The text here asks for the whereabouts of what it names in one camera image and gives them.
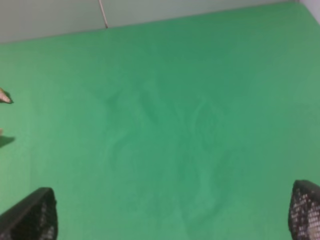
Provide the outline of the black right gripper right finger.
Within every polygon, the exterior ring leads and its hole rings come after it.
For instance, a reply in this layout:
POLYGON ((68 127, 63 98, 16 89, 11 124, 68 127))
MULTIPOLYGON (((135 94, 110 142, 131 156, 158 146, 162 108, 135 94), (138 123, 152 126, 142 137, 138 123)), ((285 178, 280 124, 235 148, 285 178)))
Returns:
POLYGON ((293 184, 288 229, 293 240, 320 240, 320 187, 309 180, 293 184))

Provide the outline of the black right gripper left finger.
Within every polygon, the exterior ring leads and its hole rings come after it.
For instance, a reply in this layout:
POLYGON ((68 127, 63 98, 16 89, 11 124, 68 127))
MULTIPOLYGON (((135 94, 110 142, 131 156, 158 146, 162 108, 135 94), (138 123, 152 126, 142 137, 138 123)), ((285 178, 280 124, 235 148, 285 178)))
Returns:
POLYGON ((0 215, 2 240, 56 240, 57 200, 54 190, 40 187, 0 215))

